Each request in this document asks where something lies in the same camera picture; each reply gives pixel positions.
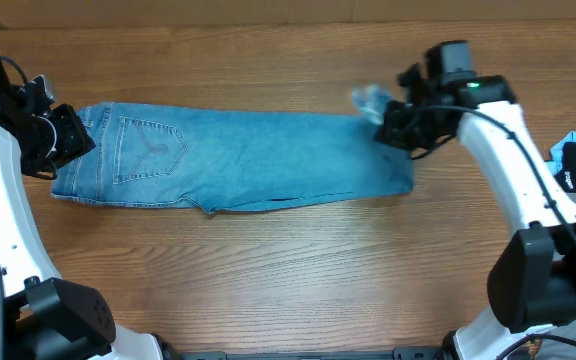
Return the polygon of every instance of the cardboard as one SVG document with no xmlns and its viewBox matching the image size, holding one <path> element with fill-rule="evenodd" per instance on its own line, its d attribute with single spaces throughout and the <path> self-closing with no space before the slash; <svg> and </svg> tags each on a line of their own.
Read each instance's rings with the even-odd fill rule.
<svg viewBox="0 0 576 360">
<path fill-rule="evenodd" d="M 576 0 L 0 0 L 0 27 L 576 19 Z"/>
</svg>

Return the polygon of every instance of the pocket stitching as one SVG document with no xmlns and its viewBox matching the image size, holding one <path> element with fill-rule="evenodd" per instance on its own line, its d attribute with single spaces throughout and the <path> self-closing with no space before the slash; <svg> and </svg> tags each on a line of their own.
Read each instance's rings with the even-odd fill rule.
<svg viewBox="0 0 576 360">
<path fill-rule="evenodd" d="M 114 171 L 113 171 L 113 184 L 117 185 L 117 184 L 121 184 L 124 182 L 132 181 L 132 180 L 140 180 L 140 179 L 146 179 L 146 178 L 157 177 L 157 176 L 166 176 L 166 175 L 170 175 L 170 174 L 174 173 L 177 170 L 177 168 L 181 164 L 182 160 L 186 157 L 186 154 L 188 153 L 188 145 L 186 144 L 186 141 L 184 140 L 183 136 L 181 135 L 181 132 L 179 131 L 179 129 L 177 129 L 174 126 L 170 126 L 170 125 L 166 125 L 166 124 L 161 124 L 161 123 L 156 123 L 156 122 L 141 120 L 141 119 L 135 119 L 135 118 L 129 118 L 126 116 L 120 116 L 119 118 L 121 119 L 120 120 L 121 121 L 121 124 L 120 124 L 121 131 L 119 131 L 119 133 L 117 134 L 117 145 L 116 145 L 117 148 L 116 148 L 116 155 L 115 155 L 115 159 L 114 159 L 115 161 L 114 161 Z M 119 175 L 120 161 L 121 161 L 121 146 L 123 146 L 123 138 L 124 138 L 124 135 L 126 133 L 126 127 L 128 125 L 128 122 L 130 122 L 130 124 L 133 124 L 133 125 L 141 124 L 141 125 L 148 126 L 151 128 L 162 128 L 162 129 L 170 132 L 171 134 L 175 135 L 177 142 L 181 146 L 181 154 L 177 157 L 177 159 L 174 162 L 174 165 L 170 169 L 167 169 L 166 171 L 161 171 L 161 172 L 145 173 L 145 174 L 142 173 L 142 174 L 136 174 L 136 175 L 131 175 L 131 176 L 120 176 Z"/>
</svg>

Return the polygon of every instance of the folded jeans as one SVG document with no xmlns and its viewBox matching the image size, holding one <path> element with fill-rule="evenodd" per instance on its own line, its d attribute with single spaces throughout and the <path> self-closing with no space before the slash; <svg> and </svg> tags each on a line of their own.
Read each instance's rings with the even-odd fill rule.
<svg viewBox="0 0 576 360">
<path fill-rule="evenodd" d="M 407 151 L 358 116 L 101 103 L 78 112 L 97 147 L 58 172 L 56 198 L 95 205 L 264 211 L 394 195 Z"/>
</svg>

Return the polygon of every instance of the wooden tabletop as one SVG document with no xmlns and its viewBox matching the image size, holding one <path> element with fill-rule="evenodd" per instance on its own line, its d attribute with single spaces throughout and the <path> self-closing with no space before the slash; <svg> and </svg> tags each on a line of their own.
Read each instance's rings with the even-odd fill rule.
<svg viewBox="0 0 576 360">
<path fill-rule="evenodd" d="M 395 89 L 454 39 L 471 42 L 479 72 L 509 79 L 544 153 L 576 130 L 576 21 L 0 31 L 0 53 L 75 107 L 352 114 L 353 85 Z M 415 176 L 410 195 L 248 215 L 84 206 L 34 179 L 26 189 L 64 278 L 100 290 L 133 330 L 180 351 L 385 350 L 438 344 L 473 320 L 510 237 L 456 142 Z"/>
</svg>

